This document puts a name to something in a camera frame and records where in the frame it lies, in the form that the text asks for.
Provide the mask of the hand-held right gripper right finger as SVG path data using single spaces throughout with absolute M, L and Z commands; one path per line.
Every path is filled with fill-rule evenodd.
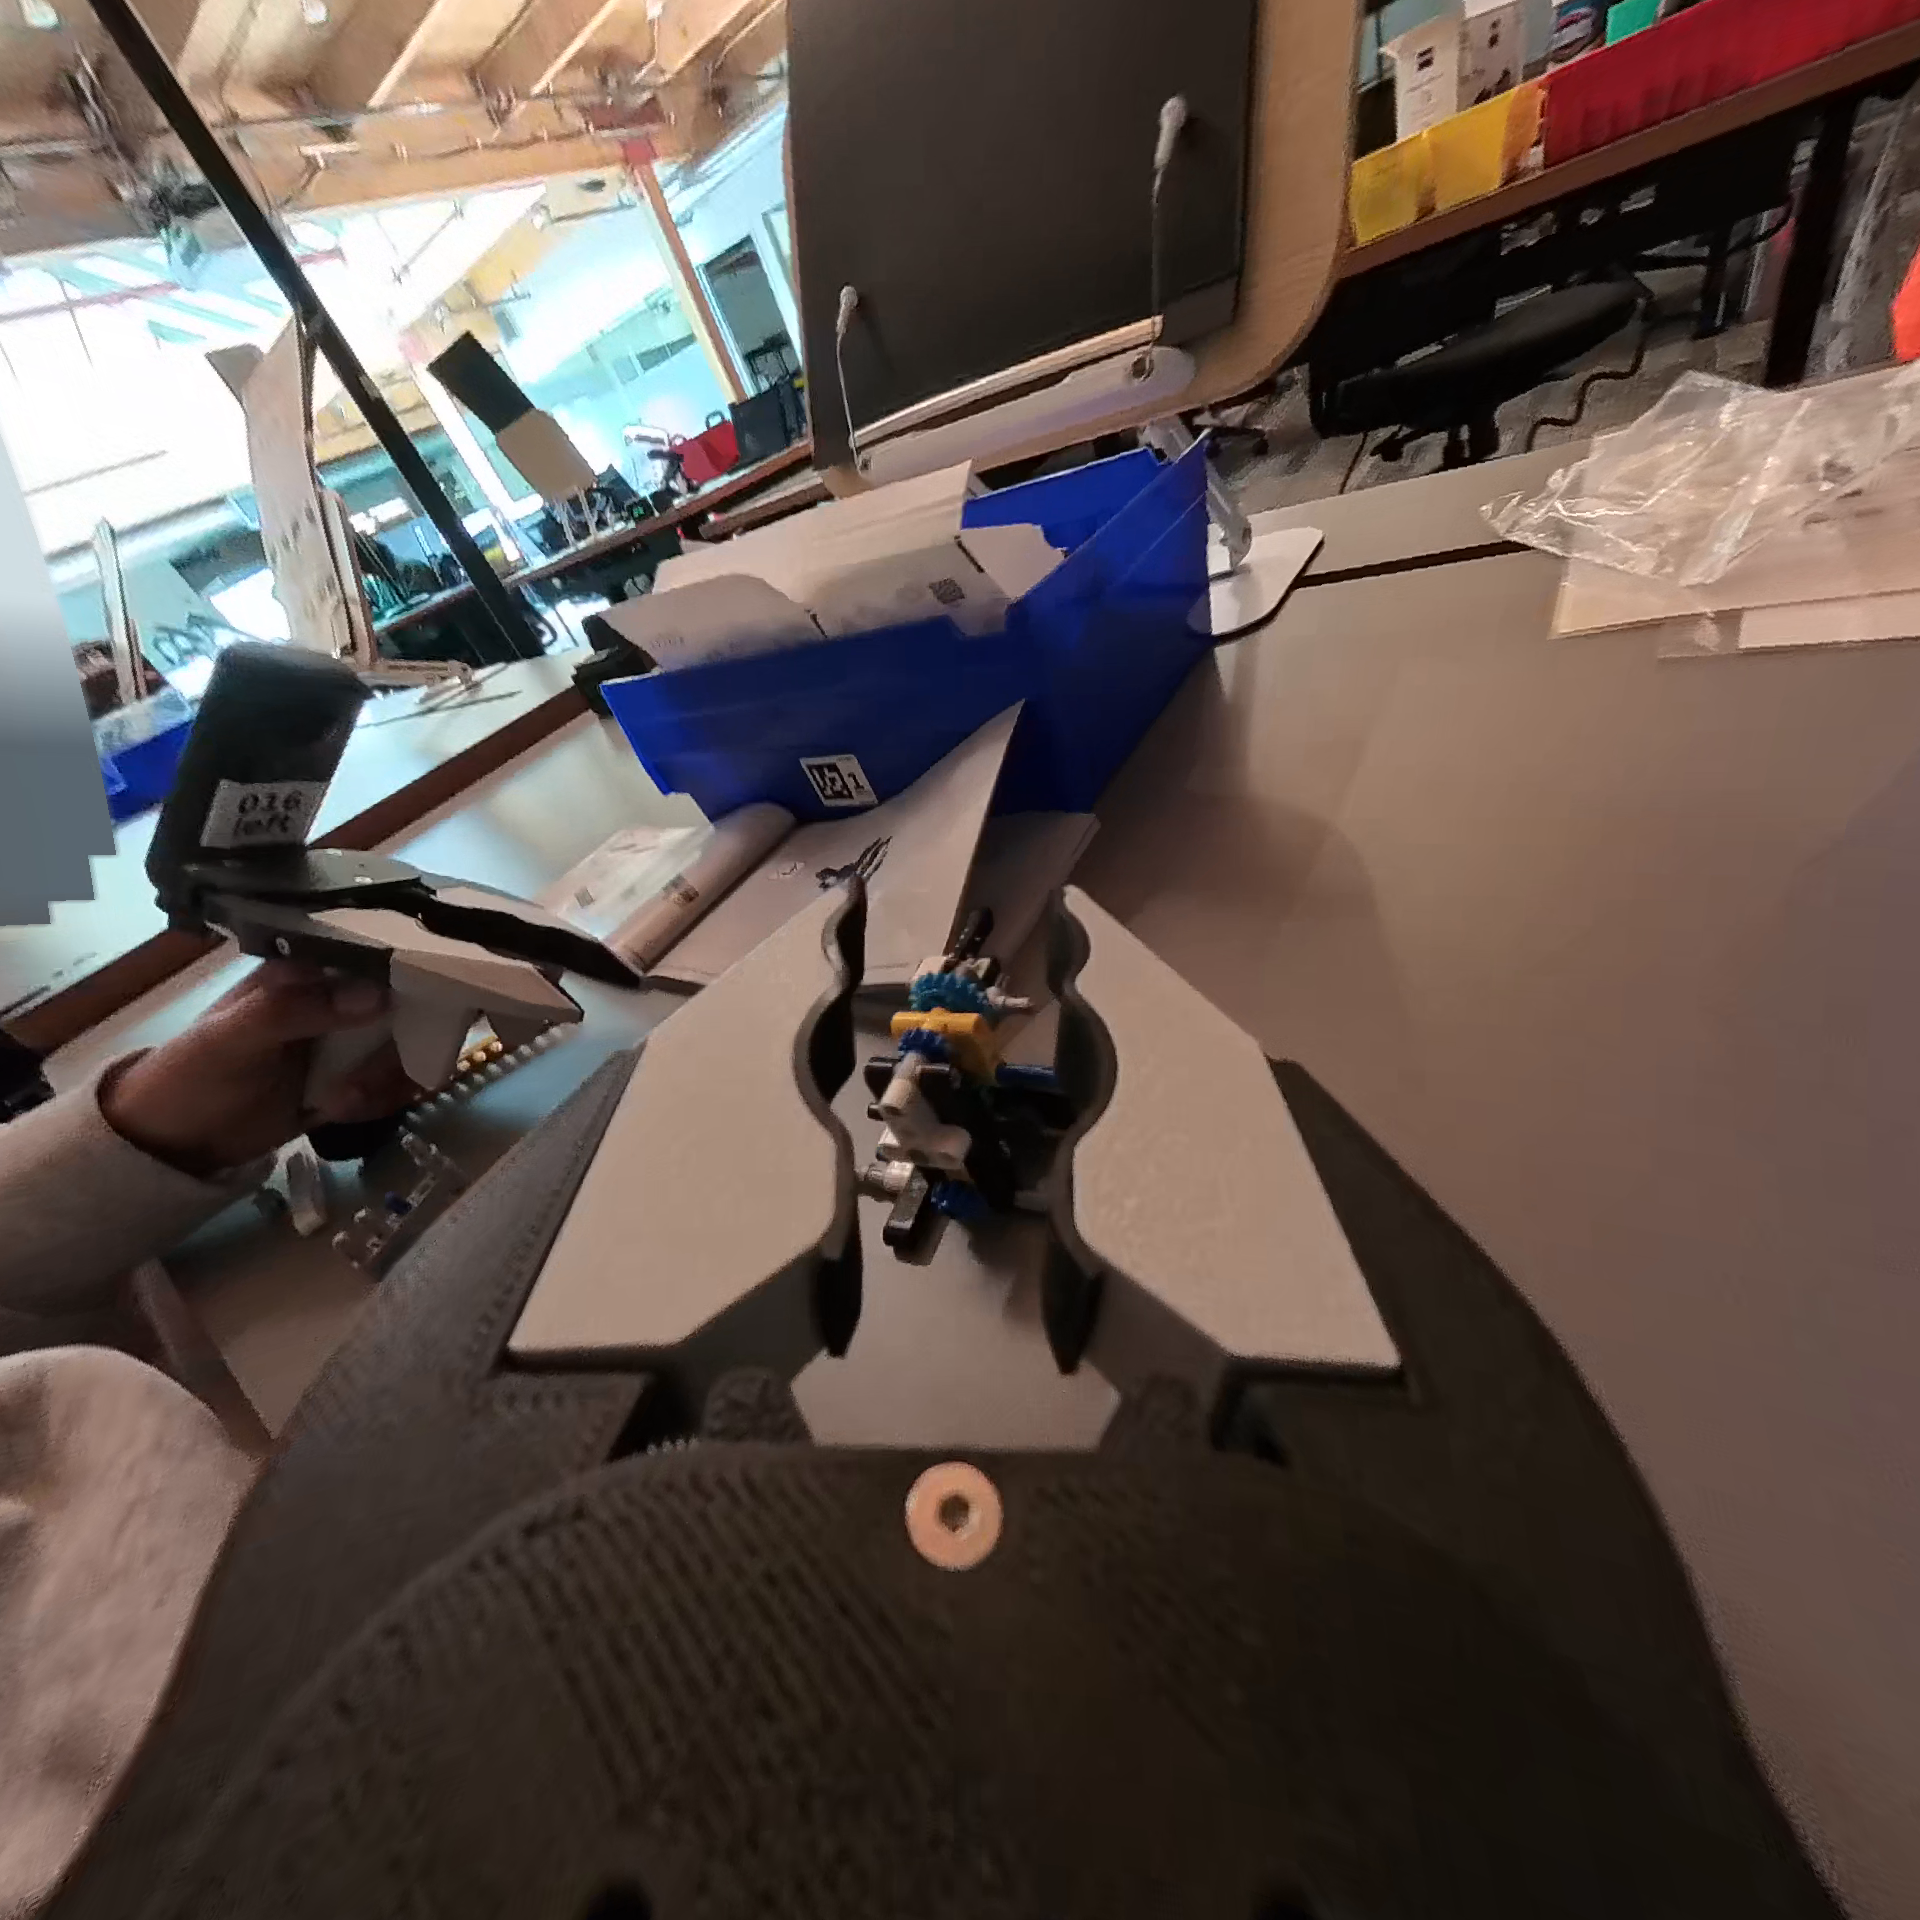
M 1402 1353 L 1262 1044 L 1082 886 L 1054 910 L 1045 1338 L 1120 1393 L 1225 1418 L 1260 1381 L 1396 1381 Z

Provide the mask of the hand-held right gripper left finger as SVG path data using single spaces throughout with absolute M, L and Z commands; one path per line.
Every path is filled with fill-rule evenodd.
M 723 1375 L 841 1358 L 861 1306 L 856 1070 L 867 884 L 841 879 L 638 1046 L 508 1341 L 532 1372 Z

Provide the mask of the multicolour lego vehicle assembly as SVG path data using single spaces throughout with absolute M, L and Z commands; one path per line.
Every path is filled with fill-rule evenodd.
M 990 951 L 995 914 L 972 910 L 949 946 L 920 962 L 892 1048 L 864 1064 L 877 1143 L 857 1176 L 885 1207 L 883 1245 L 924 1263 L 949 1224 L 1034 1215 L 1074 1118 L 1061 1077 L 1013 1062 L 1001 1029 L 1035 1009 Z

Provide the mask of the lego instruction booklet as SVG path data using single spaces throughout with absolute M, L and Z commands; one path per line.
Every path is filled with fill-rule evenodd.
M 539 900 L 689 989 L 844 879 L 867 897 L 864 996 L 902 1002 L 978 914 L 993 920 L 982 952 L 1011 966 L 1097 829 L 1088 810 L 997 810 L 1019 714 L 1004 708 L 893 797 L 818 822 L 755 801 L 715 822 L 619 829 Z

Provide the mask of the person's left forearm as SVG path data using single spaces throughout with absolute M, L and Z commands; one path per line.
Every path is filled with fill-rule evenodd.
M 208 1175 L 118 1134 L 105 1096 L 148 1058 L 114 1058 L 88 1082 L 3 1126 L 3 1310 L 8 1324 L 100 1312 L 140 1263 L 262 1186 L 276 1149 Z

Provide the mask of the white lego beam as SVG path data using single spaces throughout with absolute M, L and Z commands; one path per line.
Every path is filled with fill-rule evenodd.
M 382 1280 L 467 1192 L 462 1165 L 436 1143 L 402 1129 L 390 1176 L 330 1238 L 331 1249 L 368 1280 Z

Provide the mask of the white paper lego bags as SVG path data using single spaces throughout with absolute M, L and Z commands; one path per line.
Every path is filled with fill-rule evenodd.
M 929 618 L 1000 633 L 1066 551 L 1030 519 L 972 526 L 960 463 L 826 500 L 661 562 L 604 622 L 658 670 L 769 656 Z

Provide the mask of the person's left hand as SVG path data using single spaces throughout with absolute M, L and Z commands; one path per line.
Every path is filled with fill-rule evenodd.
M 306 1081 L 321 1044 L 387 1015 L 370 980 L 292 962 L 254 966 L 182 1033 L 110 1066 L 96 1098 L 132 1148 L 208 1180 L 275 1153 L 315 1126 L 388 1119 L 418 1082 L 382 1042 L 321 1092 Z

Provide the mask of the wooden book stand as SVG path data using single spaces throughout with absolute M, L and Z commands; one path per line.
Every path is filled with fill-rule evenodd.
M 797 2 L 785 190 L 829 496 L 1282 373 L 1348 248 L 1358 2 Z

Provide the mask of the black office chair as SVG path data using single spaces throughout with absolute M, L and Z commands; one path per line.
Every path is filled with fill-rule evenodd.
M 1501 445 L 1500 409 L 1642 327 L 1649 298 L 1638 277 L 1537 295 L 1429 351 L 1309 388 L 1312 431 L 1322 441 L 1368 439 L 1384 462 L 1432 436 L 1444 444 L 1448 470 L 1491 462 Z

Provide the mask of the clear plastic bag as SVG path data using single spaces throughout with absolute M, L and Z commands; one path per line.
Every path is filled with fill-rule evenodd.
M 1795 390 L 1680 374 L 1534 490 L 1482 509 L 1506 542 L 1672 588 L 1859 497 L 1917 444 L 1917 368 Z

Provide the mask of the yellow storage bin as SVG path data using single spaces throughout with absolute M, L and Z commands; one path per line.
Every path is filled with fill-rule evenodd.
M 1545 81 L 1526 79 L 1429 128 L 1429 213 L 1482 200 L 1539 169 L 1545 104 Z
M 1365 248 L 1435 213 L 1432 132 L 1362 153 L 1352 164 L 1352 241 Z

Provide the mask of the wooden office table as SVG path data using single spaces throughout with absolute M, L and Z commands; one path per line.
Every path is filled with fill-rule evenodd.
M 1762 220 L 1778 210 L 1790 247 L 1762 380 L 1793 383 L 1808 368 L 1860 104 L 1910 84 L 1915 56 L 1910 23 L 1352 247 L 1298 350 L 1312 385 L 1435 344 L 1459 321 L 1488 319 L 1501 298 L 1697 234 L 1707 245 L 1716 321 L 1738 285 L 1733 256 L 1762 248 Z

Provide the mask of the white cardboard box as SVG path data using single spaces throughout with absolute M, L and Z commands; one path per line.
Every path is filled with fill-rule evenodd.
M 1465 16 L 1444 10 L 1384 45 L 1394 86 L 1394 140 L 1420 137 L 1461 109 Z
M 1484 104 L 1545 69 L 1554 2 L 1461 2 L 1456 104 Z

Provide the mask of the red storage bin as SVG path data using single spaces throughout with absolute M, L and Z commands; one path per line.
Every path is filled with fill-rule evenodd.
M 1915 2 L 1704 2 L 1611 39 L 1544 79 L 1556 167 L 1917 17 Z

